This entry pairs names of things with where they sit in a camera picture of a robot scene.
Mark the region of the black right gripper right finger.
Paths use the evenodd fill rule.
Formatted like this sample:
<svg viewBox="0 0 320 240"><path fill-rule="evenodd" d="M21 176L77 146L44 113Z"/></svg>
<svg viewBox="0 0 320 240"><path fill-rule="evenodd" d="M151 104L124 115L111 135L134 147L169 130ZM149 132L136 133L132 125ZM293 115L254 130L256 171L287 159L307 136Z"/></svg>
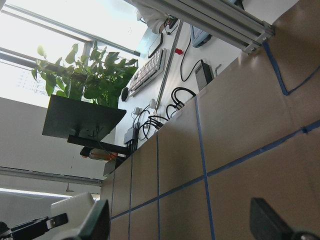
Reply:
<svg viewBox="0 0 320 240"><path fill-rule="evenodd" d="M249 229L255 240L294 240L291 227L275 212L264 198L250 200Z"/></svg>

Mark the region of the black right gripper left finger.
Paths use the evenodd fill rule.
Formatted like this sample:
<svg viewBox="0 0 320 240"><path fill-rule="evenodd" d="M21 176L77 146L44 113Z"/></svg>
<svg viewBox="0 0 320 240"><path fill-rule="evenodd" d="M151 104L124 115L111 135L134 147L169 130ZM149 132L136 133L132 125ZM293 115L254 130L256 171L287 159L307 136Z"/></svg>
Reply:
<svg viewBox="0 0 320 240"><path fill-rule="evenodd" d="M110 208L107 199L94 203L77 234L80 240L107 240L110 233Z"/></svg>

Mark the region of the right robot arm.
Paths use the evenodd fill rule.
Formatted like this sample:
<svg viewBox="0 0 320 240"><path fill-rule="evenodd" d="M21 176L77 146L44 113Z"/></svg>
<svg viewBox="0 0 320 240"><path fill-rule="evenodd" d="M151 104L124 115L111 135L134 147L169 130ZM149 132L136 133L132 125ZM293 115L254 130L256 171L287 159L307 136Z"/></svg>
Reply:
<svg viewBox="0 0 320 240"><path fill-rule="evenodd" d="M0 223L2 240L33 240L59 228L56 240L106 240L110 233L110 209L106 199L94 200L81 193L51 205L52 216L36 218L12 228ZM249 227L256 240L298 240L301 235L263 198L250 201Z"/></svg>

